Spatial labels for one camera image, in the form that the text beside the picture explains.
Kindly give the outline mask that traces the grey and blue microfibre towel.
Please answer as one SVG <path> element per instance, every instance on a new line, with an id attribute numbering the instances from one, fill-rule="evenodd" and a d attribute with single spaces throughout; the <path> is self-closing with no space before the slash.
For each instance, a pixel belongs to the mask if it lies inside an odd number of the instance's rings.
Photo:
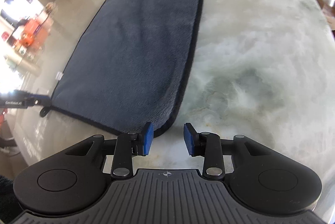
<path id="1" fill-rule="evenodd" d="M 198 38 L 203 0 L 105 0 L 51 96 L 56 111 L 119 135 L 175 122 Z"/>

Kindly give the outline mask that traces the orange box on table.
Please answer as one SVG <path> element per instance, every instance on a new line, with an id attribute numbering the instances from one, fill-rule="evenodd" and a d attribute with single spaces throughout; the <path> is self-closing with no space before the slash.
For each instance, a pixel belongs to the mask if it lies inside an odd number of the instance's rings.
<path id="1" fill-rule="evenodd" d="M 31 44 L 33 44 L 40 28 L 41 25 L 37 20 L 29 19 L 18 39 L 19 43 L 25 48 L 28 48 Z"/>

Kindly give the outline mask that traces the cardboard box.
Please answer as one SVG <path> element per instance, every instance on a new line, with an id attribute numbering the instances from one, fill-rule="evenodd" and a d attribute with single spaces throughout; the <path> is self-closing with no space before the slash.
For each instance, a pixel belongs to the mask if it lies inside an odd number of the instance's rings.
<path id="1" fill-rule="evenodd" d="M 321 11 L 324 13 L 327 23 L 332 31 L 335 31 L 334 7 L 328 5 L 324 0 L 316 0 Z"/>

